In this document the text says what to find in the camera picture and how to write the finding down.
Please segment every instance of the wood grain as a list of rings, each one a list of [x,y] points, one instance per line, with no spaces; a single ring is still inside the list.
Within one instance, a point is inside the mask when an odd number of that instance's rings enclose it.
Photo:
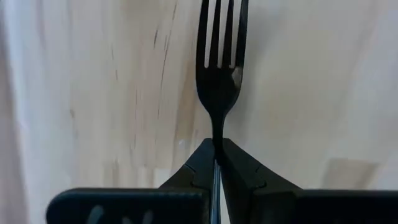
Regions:
[[[0,181],[15,177],[28,223],[43,223],[70,187],[156,187],[210,136],[194,79],[200,3],[2,2],[1,91],[14,110],[1,113],[18,146],[2,160],[21,171]],[[330,160],[343,158],[379,164],[364,188],[386,188],[398,146],[397,23],[395,0],[250,0],[226,137],[301,187],[328,187]]]
[[[27,223],[1,3],[0,18],[0,223]]]

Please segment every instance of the fork head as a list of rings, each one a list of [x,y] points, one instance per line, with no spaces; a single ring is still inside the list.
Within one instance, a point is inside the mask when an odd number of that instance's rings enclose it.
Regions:
[[[212,119],[225,118],[238,99],[241,88],[248,24],[248,0],[242,0],[236,44],[236,66],[231,68],[233,4],[234,0],[229,0],[221,68],[217,66],[221,0],[216,0],[209,66],[207,68],[205,67],[205,52],[209,0],[203,0],[201,6],[197,41],[196,82],[199,99]]]

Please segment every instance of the fork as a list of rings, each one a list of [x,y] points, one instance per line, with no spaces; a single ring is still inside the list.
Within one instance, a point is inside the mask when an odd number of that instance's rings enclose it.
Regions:
[[[239,17],[238,39],[236,44],[235,67],[232,61],[232,30],[234,0],[229,0],[224,36],[224,49],[221,67],[218,67],[218,46],[220,33],[221,0],[216,0],[213,31],[211,36],[210,57],[205,67],[206,32],[208,22],[209,0],[201,5],[196,58],[197,92],[202,105],[210,115],[213,128],[213,145],[215,149],[215,169],[213,180],[212,210],[210,223],[220,223],[220,166],[223,157],[223,128],[225,117],[238,99],[246,48],[248,24],[248,1],[242,0]]]

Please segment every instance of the light wood background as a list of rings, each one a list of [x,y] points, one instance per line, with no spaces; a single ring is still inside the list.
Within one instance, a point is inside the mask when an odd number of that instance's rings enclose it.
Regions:
[[[199,0],[3,0],[0,223],[76,186],[156,187],[210,136]],[[250,0],[225,133],[301,187],[398,189],[398,1]]]

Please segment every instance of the black holder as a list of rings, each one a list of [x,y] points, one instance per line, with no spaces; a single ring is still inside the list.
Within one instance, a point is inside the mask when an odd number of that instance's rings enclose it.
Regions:
[[[302,190],[230,139],[221,166],[229,219],[242,223],[398,223],[398,193]],[[209,223],[215,149],[205,139],[158,189],[72,189],[56,196],[48,224]]]

